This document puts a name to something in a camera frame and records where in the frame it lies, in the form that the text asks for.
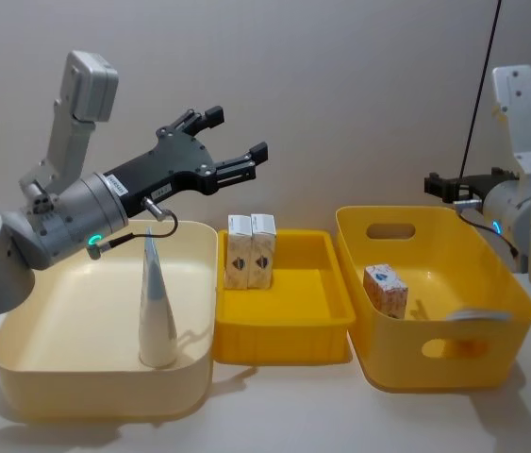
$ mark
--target basket handle hole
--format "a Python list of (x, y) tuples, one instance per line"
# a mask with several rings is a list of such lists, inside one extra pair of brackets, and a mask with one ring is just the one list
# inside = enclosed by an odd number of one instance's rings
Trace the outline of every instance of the basket handle hole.
[(484, 340), (436, 338), (423, 345), (423, 354), (429, 359), (477, 359), (487, 354), (489, 349), (489, 343)]
[(410, 239), (416, 234), (412, 224), (371, 224), (366, 234), (370, 239)]

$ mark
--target white table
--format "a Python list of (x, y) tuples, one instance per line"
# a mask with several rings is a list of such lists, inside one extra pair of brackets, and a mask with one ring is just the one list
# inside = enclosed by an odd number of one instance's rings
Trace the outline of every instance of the white table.
[[(531, 293), (526, 276), (519, 276)], [(0, 394), (0, 452), (527, 452), (531, 330), (508, 382), (464, 394), (385, 394), (356, 360), (324, 367), (215, 365), (198, 411), (165, 423), (25, 425)]]

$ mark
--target product box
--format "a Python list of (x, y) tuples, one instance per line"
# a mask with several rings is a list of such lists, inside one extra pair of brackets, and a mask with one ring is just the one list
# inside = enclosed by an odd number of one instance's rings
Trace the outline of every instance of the product box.
[(252, 214), (253, 244), (248, 287), (266, 290), (272, 285), (275, 251), (275, 220), (272, 215)]
[(407, 305), (407, 285), (388, 264), (367, 266), (363, 287), (377, 310), (391, 318), (404, 319)]
[(247, 215), (227, 217), (227, 260), (225, 261), (225, 287), (245, 290), (248, 287), (248, 270), (253, 230)]

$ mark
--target white wall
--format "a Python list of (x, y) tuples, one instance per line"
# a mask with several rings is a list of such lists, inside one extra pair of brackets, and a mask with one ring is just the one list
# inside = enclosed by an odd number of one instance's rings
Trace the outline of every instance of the white wall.
[[(223, 224), (270, 211), (282, 227), (334, 225), (349, 204), (423, 204), (430, 171), (455, 176), (485, 53), (492, 0), (187, 0), (0, 2), (0, 209), (46, 150), (66, 53), (101, 53), (119, 71), (111, 120), (86, 173), (153, 147), (188, 107), (221, 104), (203, 133), (213, 158), (266, 140), (256, 181), (206, 198), (182, 193), (182, 218)], [(531, 63), (531, 0), (505, 0), (491, 64)], [(508, 165), (490, 85), (467, 172)]]

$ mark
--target plastic container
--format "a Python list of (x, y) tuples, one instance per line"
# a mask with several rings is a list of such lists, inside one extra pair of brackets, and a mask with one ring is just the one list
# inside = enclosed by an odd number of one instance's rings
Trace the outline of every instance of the plastic container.
[(227, 290), (227, 232), (219, 233), (214, 357), (223, 363), (325, 364), (349, 360), (355, 315), (330, 235), (278, 230), (272, 286)]
[[(348, 207), (337, 211), (337, 223), (357, 318), (351, 339), (373, 385), (430, 392), (504, 382), (531, 326), (531, 300), (473, 227), (433, 207)], [(405, 320), (380, 313), (363, 289), (364, 267), (378, 263), (408, 286)], [(445, 321), (460, 309), (510, 319)]]
[[(120, 231), (169, 225), (131, 221)], [(91, 260), (82, 251), (36, 275), (0, 328), (0, 385), (26, 418), (180, 416), (210, 384), (217, 234), (181, 222), (157, 239), (178, 333), (178, 356), (153, 369), (139, 359), (143, 239)]]

